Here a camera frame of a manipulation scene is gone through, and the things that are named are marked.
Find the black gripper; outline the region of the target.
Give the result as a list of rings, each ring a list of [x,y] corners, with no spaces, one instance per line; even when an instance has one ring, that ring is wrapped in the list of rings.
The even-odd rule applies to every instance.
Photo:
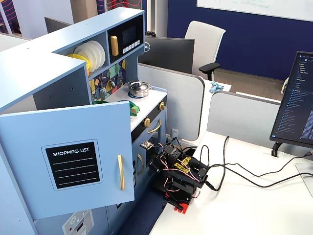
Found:
[[[162,156],[165,157],[166,162],[175,162],[177,158],[180,158],[182,155],[182,151],[175,147],[174,145],[168,145],[165,147],[162,152]],[[149,172],[153,172],[155,174],[155,178],[168,178],[168,169],[162,169],[162,163],[159,157],[155,157],[151,159],[148,163]]]

